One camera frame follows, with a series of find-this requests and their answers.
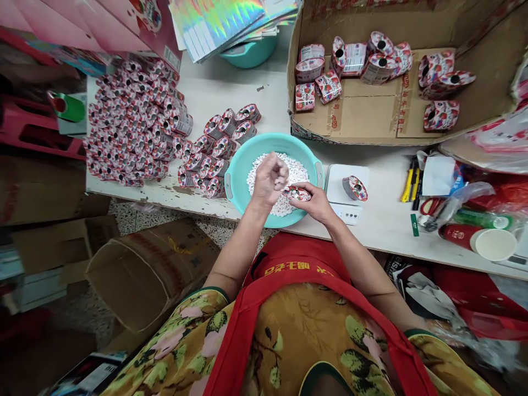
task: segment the red cup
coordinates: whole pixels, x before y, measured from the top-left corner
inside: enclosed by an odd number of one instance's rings
[[[515,236],[506,230],[448,224],[442,226],[438,234],[443,239],[472,250],[490,261],[506,260],[517,250]]]

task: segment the teal plastic bowl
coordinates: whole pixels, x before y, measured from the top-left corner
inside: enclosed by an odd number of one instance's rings
[[[251,195],[248,190],[248,174],[253,168],[253,161],[264,153],[286,153],[299,161],[308,171],[310,183],[323,188],[325,175],[323,164],[301,140],[287,134],[266,133],[252,137],[235,153],[224,176],[225,193],[236,210],[244,213]],[[284,217],[270,214],[264,227],[283,228],[295,224],[306,216],[306,212],[296,209]]]

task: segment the red apron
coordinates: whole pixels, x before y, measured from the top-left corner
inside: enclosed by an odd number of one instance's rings
[[[260,306],[280,288],[302,282],[334,290],[378,324],[387,337],[390,359],[406,395],[437,394],[407,337],[351,286],[335,245],[281,232],[257,255],[244,280],[204,395],[240,394]]]

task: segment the red stool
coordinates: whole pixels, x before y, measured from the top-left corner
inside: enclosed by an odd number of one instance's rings
[[[50,106],[2,95],[3,124],[0,143],[75,160],[86,160],[81,139],[61,135]]]

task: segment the floral shirt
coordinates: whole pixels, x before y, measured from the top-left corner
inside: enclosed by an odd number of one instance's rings
[[[233,306],[218,288],[189,296],[102,396],[202,395]],[[498,394],[438,338],[411,333],[439,395]],[[373,320],[324,286],[286,286],[259,310],[241,394],[308,395],[324,375],[350,395],[402,394]]]

